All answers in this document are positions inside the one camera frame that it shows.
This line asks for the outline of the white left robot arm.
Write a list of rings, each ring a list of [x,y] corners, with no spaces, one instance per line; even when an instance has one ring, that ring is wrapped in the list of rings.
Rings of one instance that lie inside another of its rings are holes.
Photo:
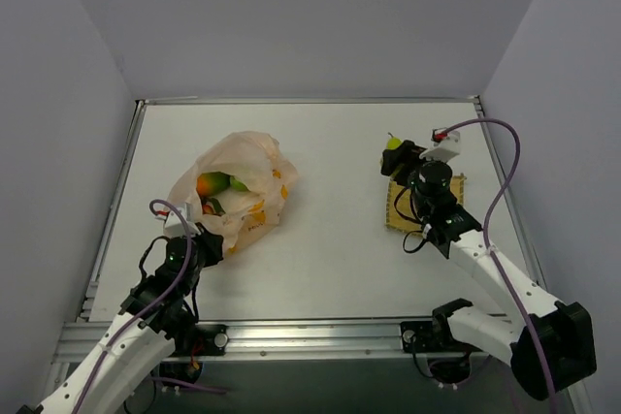
[[[139,261],[140,281],[119,313],[75,371],[36,405],[20,413],[113,413],[166,358],[194,357],[213,349],[213,331],[199,328],[196,297],[203,269],[223,259],[222,237],[208,232],[165,242],[163,263],[148,274],[148,248]]]

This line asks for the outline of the green fake pear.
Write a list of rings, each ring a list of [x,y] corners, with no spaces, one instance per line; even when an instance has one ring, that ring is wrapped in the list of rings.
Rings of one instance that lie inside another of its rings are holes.
[[[397,138],[396,136],[394,136],[392,133],[388,133],[388,140],[386,142],[386,146],[385,149],[386,150],[396,150],[398,149],[401,144],[402,144],[402,140]]]

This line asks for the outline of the translucent banana print plastic bag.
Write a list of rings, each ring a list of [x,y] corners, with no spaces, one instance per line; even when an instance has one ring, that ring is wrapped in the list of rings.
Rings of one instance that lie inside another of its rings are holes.
[[[202,173],[236,176],[249,189],[230,186],[216,196],[222,216],[204,215],[196,179]],[[244,131],[228,135],[199,156],[172,187],[167,202],[191,205],[193,222],[223,237],[222,252],[229,256],[267,235],[278,225],[298,172],[285,158],[276,139],[267,133]]]

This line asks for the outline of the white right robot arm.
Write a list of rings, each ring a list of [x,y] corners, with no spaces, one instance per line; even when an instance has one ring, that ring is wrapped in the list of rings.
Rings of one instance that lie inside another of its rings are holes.
[[[563,303],[538,286],[490,240],[450,189],[449,160],[459,136],[441,134],[430,148],[390,138],[380,171],[409,199],[421,245],[431,245],[465,272],[505,315],[493,317],[458,298],[432,312],[431,337],[440,348],[477,348],[507,365],[521,388],[537,400],[594,374],[597,359],[592,319],[580,303]]]

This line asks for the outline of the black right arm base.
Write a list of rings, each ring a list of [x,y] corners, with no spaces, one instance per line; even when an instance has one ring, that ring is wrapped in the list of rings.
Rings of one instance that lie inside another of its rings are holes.
[[[484,357],[481,365],[474,367],[471,357],[480,350],[452,337],[441,336],[431,319],[402,321],[400,332],[402,350],[412,356],[418,374],[441,389],[456,391],[490,361],[489,357]]]

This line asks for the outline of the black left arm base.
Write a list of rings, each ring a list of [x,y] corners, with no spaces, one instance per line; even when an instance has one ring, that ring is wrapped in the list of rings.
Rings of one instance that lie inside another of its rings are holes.
[[[169,360],[162,362],[156,374],[165,386],[195,384],[204,369],[206,357],[222,357],[228,344],[224,325],[193,326],[176,339],[176,348]]]

